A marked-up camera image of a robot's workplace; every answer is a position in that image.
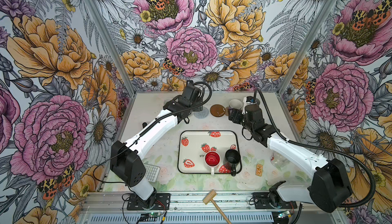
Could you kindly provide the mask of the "blue grey woven coaster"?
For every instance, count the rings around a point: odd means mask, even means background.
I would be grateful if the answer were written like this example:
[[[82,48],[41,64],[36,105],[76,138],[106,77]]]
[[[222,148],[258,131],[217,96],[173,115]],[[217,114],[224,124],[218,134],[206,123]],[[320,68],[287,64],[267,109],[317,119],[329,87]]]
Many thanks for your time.
[[[194,112],[194,116],[197,119],[205,119],[209,115],[209,110],[208,109],[203,109],[202,111]]]

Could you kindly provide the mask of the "purple white mug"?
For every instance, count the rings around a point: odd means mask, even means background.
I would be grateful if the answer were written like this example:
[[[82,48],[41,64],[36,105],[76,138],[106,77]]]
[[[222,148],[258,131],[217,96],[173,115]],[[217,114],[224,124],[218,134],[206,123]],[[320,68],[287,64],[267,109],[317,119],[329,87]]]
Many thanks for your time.
[[[231,109],[242,110],[242,108],[243,108],[243,103],[242,103],[242,101],[240,101],[240,100],[238,100],[238,99],[232,99],[232,100],[229,102],[229,107],[230,107]]]

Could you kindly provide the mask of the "glossy brown round coaster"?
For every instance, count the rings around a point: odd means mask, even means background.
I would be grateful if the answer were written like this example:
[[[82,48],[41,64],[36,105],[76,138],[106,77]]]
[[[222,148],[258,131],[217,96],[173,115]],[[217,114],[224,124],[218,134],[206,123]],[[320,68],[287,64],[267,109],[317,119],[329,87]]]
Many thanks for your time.
[[[226,114],[226,109],[223,105],[214,104],[210,107],[210,113],[212,116],[220,118]]]

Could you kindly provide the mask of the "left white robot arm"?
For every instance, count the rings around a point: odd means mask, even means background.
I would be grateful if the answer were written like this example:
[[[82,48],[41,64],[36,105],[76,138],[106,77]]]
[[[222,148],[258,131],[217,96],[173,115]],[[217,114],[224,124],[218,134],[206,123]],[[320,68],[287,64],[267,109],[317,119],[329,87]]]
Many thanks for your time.
[[[189,123],[192,112],[201,111],[212,97],[213,89],[206,82],[188,81],[182,94],[166,102],[158,115],[140,132],[125,142],[111,147],[110,170],[133,192],[145,208],[157,201],[157,190],[150,184],[143,164],[148,151],[169,130],[184,121]]]

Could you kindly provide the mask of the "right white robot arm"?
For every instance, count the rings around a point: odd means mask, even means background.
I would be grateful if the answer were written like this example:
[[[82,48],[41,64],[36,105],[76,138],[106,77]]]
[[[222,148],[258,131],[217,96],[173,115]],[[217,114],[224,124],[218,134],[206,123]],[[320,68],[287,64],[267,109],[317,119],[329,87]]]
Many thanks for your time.
[[[248,96],[245,100],[247,104],[243,109],[229,110],[229,120],[250,132],[251,139],[296,165],[311,180],[307,185],[279,181],[269,189],[271,206],[278,208],[285,202],[305,202],[332,213],[352,195],[345,166],[340,160],[329,160],[290,143],[289,138],[279,129],[265,122],[262,109],[254,103],[253,97]]]

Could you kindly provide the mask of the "black mug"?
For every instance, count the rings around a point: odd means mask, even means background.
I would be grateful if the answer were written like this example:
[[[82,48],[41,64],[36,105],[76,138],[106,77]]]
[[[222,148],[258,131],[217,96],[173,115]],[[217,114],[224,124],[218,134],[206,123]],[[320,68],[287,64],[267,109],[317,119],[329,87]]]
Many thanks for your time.
[[[224,167],[229,171],[230,175],[235,177],[237,174],[237,165],[241,162],[241,155],[239,151],[229,149],[225,153]]]

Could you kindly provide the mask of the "strawberry print serving tray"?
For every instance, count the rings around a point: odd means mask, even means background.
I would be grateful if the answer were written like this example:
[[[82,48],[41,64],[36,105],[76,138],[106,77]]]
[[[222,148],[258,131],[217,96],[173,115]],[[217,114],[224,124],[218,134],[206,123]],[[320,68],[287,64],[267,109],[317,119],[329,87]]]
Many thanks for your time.
[[[184,131],[177,168],[183,174],[238,175],[243,168],[233,131]]]

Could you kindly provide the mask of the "small orange biscuit block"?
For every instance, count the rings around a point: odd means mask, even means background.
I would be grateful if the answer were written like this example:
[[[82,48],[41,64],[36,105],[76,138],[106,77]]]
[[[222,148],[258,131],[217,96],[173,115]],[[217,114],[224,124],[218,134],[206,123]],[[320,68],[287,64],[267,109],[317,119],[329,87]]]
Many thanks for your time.
[[[256,164],[256,171],[255,171],[255,175],[258,177],[262,177],[263,175],[263,165],[262,164]]]

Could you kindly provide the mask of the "red interior white mug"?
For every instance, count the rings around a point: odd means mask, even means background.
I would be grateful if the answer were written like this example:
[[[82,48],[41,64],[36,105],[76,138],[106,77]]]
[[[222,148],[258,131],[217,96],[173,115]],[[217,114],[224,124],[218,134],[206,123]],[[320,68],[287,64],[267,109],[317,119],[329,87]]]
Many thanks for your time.
[[[205,164],[210,168],[210,174],[214,176],[221,161],[219,153],[210,151],[206,153],[204,160]]]

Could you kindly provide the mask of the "white calculator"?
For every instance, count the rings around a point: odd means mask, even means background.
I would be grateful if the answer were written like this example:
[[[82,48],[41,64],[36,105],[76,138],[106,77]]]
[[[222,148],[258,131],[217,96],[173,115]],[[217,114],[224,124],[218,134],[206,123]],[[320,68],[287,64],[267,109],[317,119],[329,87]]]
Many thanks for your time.
[[[160,167],[154,166],[154,165],[149,165],[149,164],[144,164],[146,168],[146,178],[149,182],[156,182],[159,173],[160,173]]]

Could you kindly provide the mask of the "wooden mallet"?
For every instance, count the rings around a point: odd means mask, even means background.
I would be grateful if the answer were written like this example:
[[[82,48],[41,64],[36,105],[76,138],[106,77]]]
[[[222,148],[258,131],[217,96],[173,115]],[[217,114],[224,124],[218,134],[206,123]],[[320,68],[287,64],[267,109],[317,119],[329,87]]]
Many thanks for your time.
[[[220,213],[220,215],[223,217],[223,219],[228,223],[232,224],[231,221],[228,219],[226,214],[222,211],[222,209],[218,206],[218,204],[215,202],[214,197],[216,196],[216,191],[211,190],[204,198],[203,198],[203,203],[205,205],[212,203],[214,207],[217,209],[217,211]]]

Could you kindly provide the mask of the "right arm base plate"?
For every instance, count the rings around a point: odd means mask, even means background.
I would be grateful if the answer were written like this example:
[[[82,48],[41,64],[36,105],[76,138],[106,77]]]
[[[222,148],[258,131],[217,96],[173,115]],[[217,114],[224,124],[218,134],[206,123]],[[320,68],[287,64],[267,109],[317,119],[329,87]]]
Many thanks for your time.
[[[256,209],[297,209],[296,202],[285,202],[271,192],[253,192],[250,202],[253,202]]]

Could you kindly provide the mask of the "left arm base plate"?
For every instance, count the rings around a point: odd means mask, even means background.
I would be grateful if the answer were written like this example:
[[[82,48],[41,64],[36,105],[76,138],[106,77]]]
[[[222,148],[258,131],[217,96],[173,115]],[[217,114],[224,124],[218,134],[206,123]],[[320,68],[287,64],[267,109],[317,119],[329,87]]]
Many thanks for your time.
[[[142,200],[135,193],[131,194],[127,203],[127,210],[168,210],[170,206],[170,193],[153,193],[147,200]]]

